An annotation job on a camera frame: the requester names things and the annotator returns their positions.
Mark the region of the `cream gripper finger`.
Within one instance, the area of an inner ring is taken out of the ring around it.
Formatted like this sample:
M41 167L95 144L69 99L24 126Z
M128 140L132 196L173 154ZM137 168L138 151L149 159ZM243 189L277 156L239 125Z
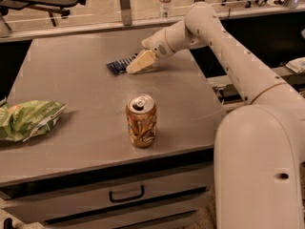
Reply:
M155 53L152 50L143 50L126 68L126 71L131 74L138 73L153 64L155 58Z

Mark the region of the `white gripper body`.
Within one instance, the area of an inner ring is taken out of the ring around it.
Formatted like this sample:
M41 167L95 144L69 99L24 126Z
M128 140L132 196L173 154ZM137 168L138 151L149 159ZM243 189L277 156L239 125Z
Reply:
M154 35L144 39L142 46L145 49L152 50L157 58L167 58L174 55L167 42L165 29L157 31Z

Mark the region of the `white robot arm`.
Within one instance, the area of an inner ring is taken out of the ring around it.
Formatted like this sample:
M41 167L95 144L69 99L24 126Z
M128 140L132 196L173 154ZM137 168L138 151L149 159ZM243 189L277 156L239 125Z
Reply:
M305 98L230 35L205 2L142 42L158 58L195 44L212 50L244 101L215 135L217 229L304 229Z

